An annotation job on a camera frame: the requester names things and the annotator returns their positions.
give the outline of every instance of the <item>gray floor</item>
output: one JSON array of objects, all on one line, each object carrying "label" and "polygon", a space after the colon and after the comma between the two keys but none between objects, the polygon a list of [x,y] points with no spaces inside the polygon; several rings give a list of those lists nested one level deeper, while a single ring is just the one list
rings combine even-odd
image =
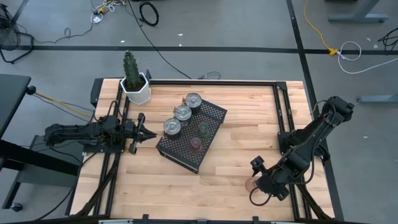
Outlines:
[{"label": "gray floor", "polygon": [[[19,1],[5,1],[12,14]],[[318,34],[303,18],[304,0],[293,0],[297,22],[306,49],[323,49]],[[395,28],[398,3],[381,1],[374,12],[388,13],[384,24],[330,24],[328,13],[348,12],[358,4],[310,0],[308,17],[322,30],[326,42],[334,48],[347,41],[358,42],[363,49],[382,49],[376,40]],[[278,0],[165,0],[154,1],[160,13],[157,27],[143,29],[155,45],[216,47],[296,48],[294,33],[285,1]],[[30,0],[18,23],[39,40],[54,40],[65,27],[72,34],[90,26],[89,0]],[[93,31],[83,37],[62,40],[57,45],[149,46],[136,22],[120,7],[106,15]],[[20,51],[8,52],[12,57]],[[156,52],[135,52],[139,68],[149,69],[154,78],[183,78],[170,68]],[[164,52],[170,63],[199,77],[219,71],[223,79],[304,80],[298,54],[232,52]],[[90,107],[89,94],[96,77],[120,77],[123,51],[35,51],[15,65],[0,62],[2,73],[28,75],[38,91],[54,98]],[[391,56],[363,56],[355,63],[343,63],[349,71],[362,70],[393,59]],[[398,62],[359,75],[343,73],[336,57],[307,55],[318,100],[339,95],[356,102],[359,95],[398,92]],[[366,223],[393,223],[398,207],[398,151],[395,138],[396,105],[358,105],[353,119],[338,127],[328,138],[336,183],[345,219]],[[30,144],[35,134],[53,123],[83,124],[72,116],[40,100],[27,96],[21,103],[4,139],[16,144]],[[0,200],[15,175],[0,173]],[[22,185],[17,200],[25,208],[19,213],[0,210],[3,222],[33,220],[49,211],[68,192],[65,187]],[[51,217],[61,217],[65,204]]]}]

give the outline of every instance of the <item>perforated metal tray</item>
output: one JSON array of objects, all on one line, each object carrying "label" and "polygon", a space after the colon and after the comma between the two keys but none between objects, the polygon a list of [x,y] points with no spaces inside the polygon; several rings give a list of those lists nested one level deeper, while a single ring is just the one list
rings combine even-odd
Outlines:
[{"label": "perforated metal tray", "polygon": [[[191,124],[181,130],[181,137],[178,139],[169,139],[162,137],[157,143],[156,148],[161,155],[173,162],[187,168],[188,170],[198,173],[200,164],[213,141],[218,128],[224,122],[227,110],[220,108],[206,100],[202,100],[200,112],[192,115]],[[195,154],[190,150],[190,141],[194,137],[199,137],[198,125],[201,122],[208,124],[210,135],[202,140],[202,152]]]}]

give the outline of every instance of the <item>wooden table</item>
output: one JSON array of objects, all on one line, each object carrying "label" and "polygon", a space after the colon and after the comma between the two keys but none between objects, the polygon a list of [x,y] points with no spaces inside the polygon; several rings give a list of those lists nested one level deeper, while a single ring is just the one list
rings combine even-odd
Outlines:
[{"label": "wooden table", "polygon": [[[303,83],[286,84],[295,128],[303,128],[312,120]],[[106,114],[111,101],[116,97],[118,85],[118,79],[103,81],[96,117]],[[271,87],[150,87],[150,102],[142,106],[131,103],[128,117],[136,119],[138,112],[143,112],[146,116],[145,127],[156,132],[158,137],[138,144],[136,155],[128,153],[126,149],[121,156],[112,218],[141,218],[143,214],[149,214],[149,218],[153,219],[179,220],[251,220],[253,216],[258,216],[260,220],[294,219],[290,197],[284,201],[272,197],[266,206],[256,207],[250,203],[249,192],[244,186],[252,174],[250,161],[256,156],[264,158],[267,168],[281,157],[277,143],[279,123]],[[199,93],[203,99],[228,110],[225,121],[200,166],[199,174],[194,174],[162,157],[155,148],[162,136],[164,121],[173,116],[174,106],[180,105],[182,97],[190,92]],[[120,105],[124,104],[124,99],[123,94]],[[280,97],[280,101],[288,131],[283,97]],[[81,169],[71,214],[79,211],[97,188],[103,156],[95,155]],[[319,159],[315,161],[315,176],[307,188],[325,213],[334,217],[325,173]],[[102,200],[102,213],[107,192],[105,190]],[[297,196],[300,215],[304,217],[303,203],[298,190]],[[254,199],[260,202],[265,199],[265,195],[258,193]]]}]

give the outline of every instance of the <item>metal can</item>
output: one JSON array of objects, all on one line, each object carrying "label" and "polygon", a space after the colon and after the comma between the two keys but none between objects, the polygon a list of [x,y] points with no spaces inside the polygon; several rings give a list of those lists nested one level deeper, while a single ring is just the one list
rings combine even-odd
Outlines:
[{"label": "metal can", "polygon": [[192,138],[190,143],[190,150],[192,154],[199,154],[203,151],[203,143],[200,138]]},{"label": "metal can", "polygon": [[207,123],[201,122],[198,126],[199,128],[199,136],[204,139],[210,135],[209,126]]},{"label": "metal can", "polygon": [[178,119],[170,118],[163,125],[163,133],[170,139],[178,139],[181,136],[181,123]]},{"label": "metal can", "polygon": [[192,121],[192,110],[187,105],[180,105],[174,109],[174,118],[177,118],[181,127],[185,128],[191,124]]},{"label": "metal can", "polygon": [[192,110],[192,114],[198,114],[200,111],[201,97],[198,93],[189,93],[184,100],[185,104]]}]

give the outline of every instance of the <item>white hexagonal pot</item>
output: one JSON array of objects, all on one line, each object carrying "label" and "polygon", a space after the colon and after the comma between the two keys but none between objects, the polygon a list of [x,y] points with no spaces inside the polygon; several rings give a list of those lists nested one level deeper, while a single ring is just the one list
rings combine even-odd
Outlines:
[{"label": "white hexagonal pot", "polygon": [[137,105],[143,105],[150,100],[150,88],[147,77],[145,77],[142,72],[140,72],[139,75],[145,80],[145,85],[141,88],[140,91],[126,91],[126,88],[124,87],[124,81],[126,80],[126,77],[124,77],[120,81],[120,85],[122,86],[124,93],[127,95],[131,102]]}]

